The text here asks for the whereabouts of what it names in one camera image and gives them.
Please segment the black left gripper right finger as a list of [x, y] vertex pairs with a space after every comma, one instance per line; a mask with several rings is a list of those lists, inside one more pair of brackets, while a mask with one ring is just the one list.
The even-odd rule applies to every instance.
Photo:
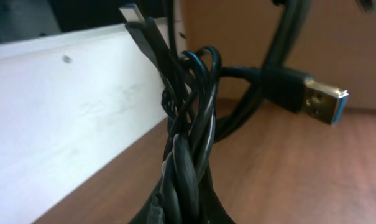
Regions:
[[235, 224], [233, 219], [227, 214], [213, 189], [213, 181], [209, 167], [206, 168], [203, 176], [203, 210], [206, 223]]

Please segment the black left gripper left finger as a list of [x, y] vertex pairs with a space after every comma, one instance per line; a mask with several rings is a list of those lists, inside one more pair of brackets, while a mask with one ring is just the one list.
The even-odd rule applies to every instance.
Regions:
[[129, 224], [165, 224], [160, 186], [161, 183], [156, 184], [143, 207], [129, 221]]

